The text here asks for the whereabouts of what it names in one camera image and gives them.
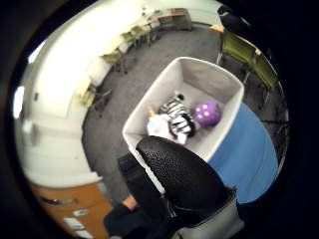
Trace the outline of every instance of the floor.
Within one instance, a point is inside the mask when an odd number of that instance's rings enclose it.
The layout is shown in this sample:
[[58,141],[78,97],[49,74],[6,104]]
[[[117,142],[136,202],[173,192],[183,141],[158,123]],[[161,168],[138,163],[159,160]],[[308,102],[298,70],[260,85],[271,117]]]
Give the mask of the floor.
[[[88,112],[83,129],[83,146],[92,170],[104,177],[111,203],[122,201],[129,195],[118,170],[117,158],[129,152],[122,137],[122,128],[132,110],[144,96],[160,72],[176,57],[194,57],[215,62],[219,49],[219,35],[206,26],[196,26],[192,31],[178,31],[174,28],[159,31],[160,39],[150,47],[142,44],[126,53],[128,73],[111,72],[104,79],[99,91],[112,90],[112,96],[102,111],[102,117]],[[241,65],[225,58],[221,65],[243,80]],[[261,120],[278,120],[284,105],[279,89],[274,89],[267,105],[260,110],[262,88],[251,75],[245,85],[243,100]],[[275,144],[282,138],[276,135],[279,125],[266,123]]]

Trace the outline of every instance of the green chair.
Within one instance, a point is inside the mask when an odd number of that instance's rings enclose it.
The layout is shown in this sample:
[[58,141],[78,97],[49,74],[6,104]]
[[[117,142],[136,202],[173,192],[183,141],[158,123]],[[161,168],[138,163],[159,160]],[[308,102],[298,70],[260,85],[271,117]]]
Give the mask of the green chair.
[[137,38],[136,36],[134,36],[132,33],[128,32],[128,33],[122,33],[121,36],[124,38],[124,40],[130,44],[133,43],[134,47],[137,47]]
[[252,66],[255,51],[255,47],[249,44],[247,41],[229,32],[227,29],[224,29],[223,34],[221,35],[220,50],[216,63],[219,65],[224,55],[231,56],[238,62],[242,63],[246,70],[246,75],[243,80],[245,83],[250,75],[250,71],[248,70]]
[[90,108],[94,98],[96,97],[96,94],[91,91],[86,91],[82,98],[78,97],[78,103],[80,106]]
[[99,113],[99,117],[102,117],[102,110],[107,103],[107,100],[110,99],[111,90],[107,90],[103,93],[98,93],[96,88],[90,87],[89,90],[81,97],[76,95],[76,106],[82,106],[93,110],[96,113]]
[[139,40],[139,43],[141,43],[142,39],[146,39],[148,45],[151,45],[151,33],[150,31],[147,31],[143,29],[140,26],[135,26],[131,29],[131,32],[134,34],[134,36]]
[[258,77],[266,90],[263,103],[261,106],[259,106],[259,109],[261,110],[268,101],[270,91],[278,83],[277,73],[263,54],[260,54],[258,57],[256,57],[251,66],[251,71]]
[[121,71],[125,74],[128,72],[125,65],[124,53],[119,48],[111,54],[103,55],[102,58],[107,63],[113,64],[117,72]]

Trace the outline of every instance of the table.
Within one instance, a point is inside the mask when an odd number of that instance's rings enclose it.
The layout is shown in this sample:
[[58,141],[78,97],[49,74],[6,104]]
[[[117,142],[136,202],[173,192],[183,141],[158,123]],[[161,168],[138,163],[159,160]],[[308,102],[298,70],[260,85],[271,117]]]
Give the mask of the table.
[[155,21],[159,21],[161,24],[163,24],[163,21],[165,21],[168,18],[172,18],[172,22],[179,28],[179,29],[188,29],[191,30],[191,20],[187,14],[186,9],[168,9],[161,11],[160,14],[153,14],[146,22],[143,22],[141,26],[149,25],[151,26],[151,23]]
[[[222,26],[219,26],[219,25],[217,25],[217,24],[213,24],[213,25],[211,25],[210,27],[209,27],[209,29],[210,30],[212,30],[212,31],[215,31],[215,32],[218,32],[218,33],[223,33],[223,27]],[[256,48],[251,42],[249,42],[249,41],[247,41],[246,39],[243,39],[243,38],[241,38],[243,41],[245,41],[245,42],[247,42],[247,43],[249,43],[251,46],[253,46],[256,50],[255,50],[255,54],[256,55],[260,55],[261,54],[261,51],[258,49],[258,48]]]

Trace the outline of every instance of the purple ball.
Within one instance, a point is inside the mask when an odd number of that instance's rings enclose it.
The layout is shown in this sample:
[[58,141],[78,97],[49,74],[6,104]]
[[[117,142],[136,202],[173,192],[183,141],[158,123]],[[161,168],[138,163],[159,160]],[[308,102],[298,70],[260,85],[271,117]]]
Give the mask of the purple ball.
[[207,101],[195,107],[195,120],[200,125],[215,125],[220,121],[220,109],[218,103]]

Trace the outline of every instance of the wooden cabinet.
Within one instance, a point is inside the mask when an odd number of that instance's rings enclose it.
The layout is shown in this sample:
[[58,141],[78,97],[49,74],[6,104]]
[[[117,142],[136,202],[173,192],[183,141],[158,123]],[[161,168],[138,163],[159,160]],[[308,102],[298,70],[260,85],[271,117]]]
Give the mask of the wooden cabinet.
[[[97,183],[63,189],[31,183],[31,189],[44,210],[70,235],[76,237],[77,231],[85,230],[95,239],[109,238],[103,218],[112,210],[112,206]],[[65,218],[76,219],[84,228],[71,229]]]

